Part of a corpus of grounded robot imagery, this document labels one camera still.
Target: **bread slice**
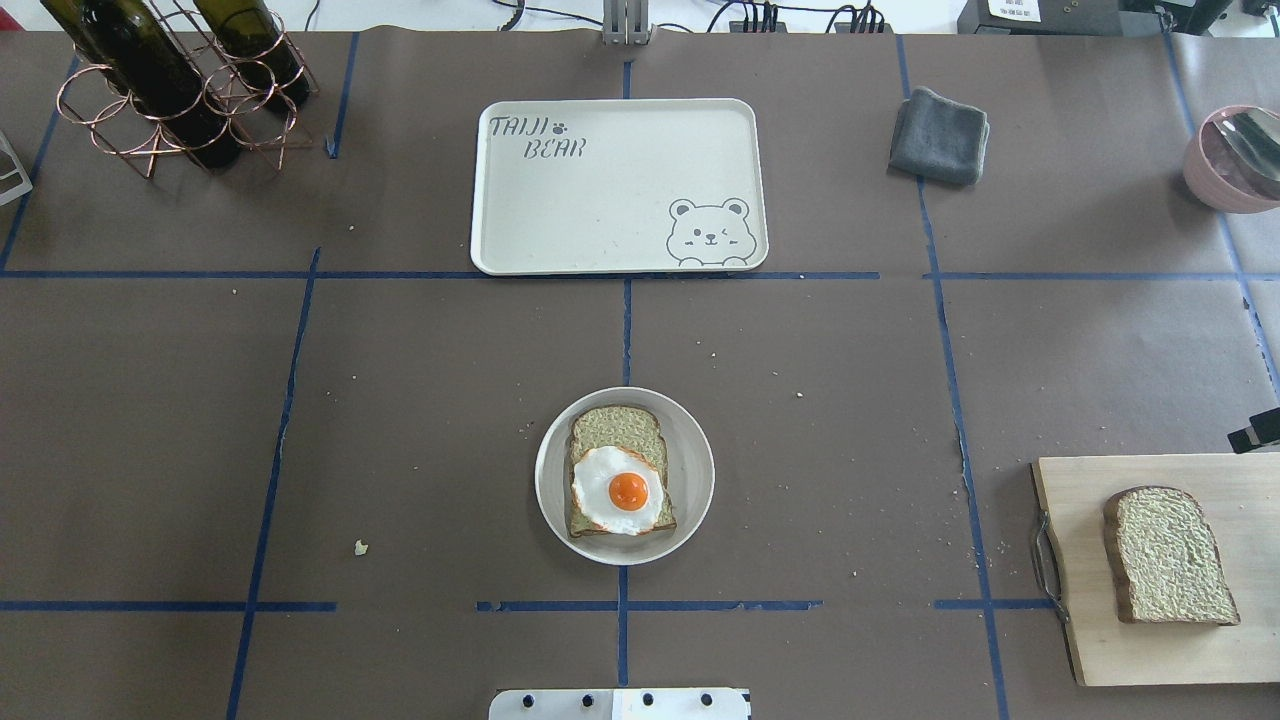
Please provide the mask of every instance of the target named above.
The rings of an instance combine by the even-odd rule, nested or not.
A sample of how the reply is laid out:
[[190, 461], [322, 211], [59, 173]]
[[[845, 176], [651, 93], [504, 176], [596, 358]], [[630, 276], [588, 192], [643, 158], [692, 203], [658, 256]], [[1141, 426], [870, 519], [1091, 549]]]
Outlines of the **bread slice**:
[[1204, 510], [1190, 493], [1140, 486], [1102, 509], [1121, 623], [1239, 625]]
[[[640, 454], [658, 471], [664, 492], [662, 511], [658, 514], [658, 521], [653, 529], [673, 529], [676, 515], [671, 506], [671, 492], [667, 491], [667, 441], [662, 437], [658, 419], [648, 410], [609, 405], [593, 407], [579, 415], [573, 420], [573, 434], [568, 443], [570, 482], [573, 479], [573, 465], [582, 460], [586, 451], [611, 445]], [[566, 489], [570, 505], [568, 537], [609, 534], [608, 530], [600, 529], [586, 515], [582, 515], [582, 510], [573, 497], [572, 486], [567, 486]]]

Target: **pink cup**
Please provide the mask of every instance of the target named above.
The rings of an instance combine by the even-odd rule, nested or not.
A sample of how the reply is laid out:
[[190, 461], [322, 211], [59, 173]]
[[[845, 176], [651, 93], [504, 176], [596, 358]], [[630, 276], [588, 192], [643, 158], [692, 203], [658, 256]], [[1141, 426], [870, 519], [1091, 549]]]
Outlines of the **pink cup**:
[[1280, 200], [1271, 200], [1245, 190], [1248, 186], [1243, 176], [1234, 168], [1226, 141], [1213, 127], [1213, 120], [1252, 108], [1252, 105], [1228, 105], [1213, 110], [1196, 128], [1196, 135], [1187, 143], [1187, 156], [1183, 159], [1183, 177], [1187, 179], [1187, 187], [1202, 202], [1224, 213], [1262, 213], [1280, 208]]

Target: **egg white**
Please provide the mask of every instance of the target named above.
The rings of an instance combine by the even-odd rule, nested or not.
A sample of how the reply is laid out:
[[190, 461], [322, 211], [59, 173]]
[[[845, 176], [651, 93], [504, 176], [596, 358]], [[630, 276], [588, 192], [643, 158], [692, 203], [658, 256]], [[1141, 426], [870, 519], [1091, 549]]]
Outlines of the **egg white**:
[[[635, 473], [649, 487], [649, 500], [637, 510], [622, 510], [609, 498], [609, 482], [620, 473]], [[662, 512], [663, 487], [658, 470], [644, 456], [625, 447], [594, 447], [573, 465], [573, 497], [589, 520], [602, 530], [639, 536], [653, 530]]]

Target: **gray cloth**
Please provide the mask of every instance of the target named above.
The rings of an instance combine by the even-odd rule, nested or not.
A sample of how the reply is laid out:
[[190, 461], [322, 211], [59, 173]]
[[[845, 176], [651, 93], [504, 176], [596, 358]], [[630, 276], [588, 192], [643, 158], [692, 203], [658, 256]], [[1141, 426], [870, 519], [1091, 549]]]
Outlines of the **gray cloth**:
[[897, 110], [892, 168], [955, 184], [982, 179], [987, 156], [987, 113], [916, 87]]

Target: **green glass bottle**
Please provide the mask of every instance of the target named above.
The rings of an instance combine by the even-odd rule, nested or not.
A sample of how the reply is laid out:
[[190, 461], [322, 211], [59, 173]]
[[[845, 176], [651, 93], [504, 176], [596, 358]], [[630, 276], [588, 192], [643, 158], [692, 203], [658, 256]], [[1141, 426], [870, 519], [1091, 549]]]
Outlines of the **green glass bottle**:
[[[298, 108], [311, 96], [311, 83], [302, 65], [280, 41], [271, 13], [262, 0], [195, 0], [214, 36], [228, 53], [237, 58], [256, 58], [270, 68], [270, 73], [257, 63], [241, 63], [244, 81], [256, 90], [266, 90], [271, 76], [283, 92]], [[279, 114], [288, 111], [288, 104], [279, 97], [268, 101], [266, 108]]]
[[[67, 31], [72, 42], [76, 44], [76, 50], [79, 51], [81, 58], [84, 58], [95, 65], [106, 64], [106, 61], [102, 60], [102, 56], [93, 47], [93, 44], [90, 42], [88, 36], [84, 35], [84, 28], [81, 27], [81, 0], [40, 0], [40, 4], [49, 10], [49, 14], [52, 15], [55, 20], [58, 20], [59, 27]], [[124, 83], [120, 82], [115, 70], [105, 69], [102, 70], [102, 76], [106, 77], [108, 85], [110, 85], [111, 90], [114, 90], [118, 95], [124, 95], [127, 92]]]
[[216, 100], [191, 60], [165, 33], [142, 0], [82, 0], [81, 26], [90, 42], [133, 92], [134, 104], [161, 124], [206, 168], [236, 161], [241, 146], [214, 113]]

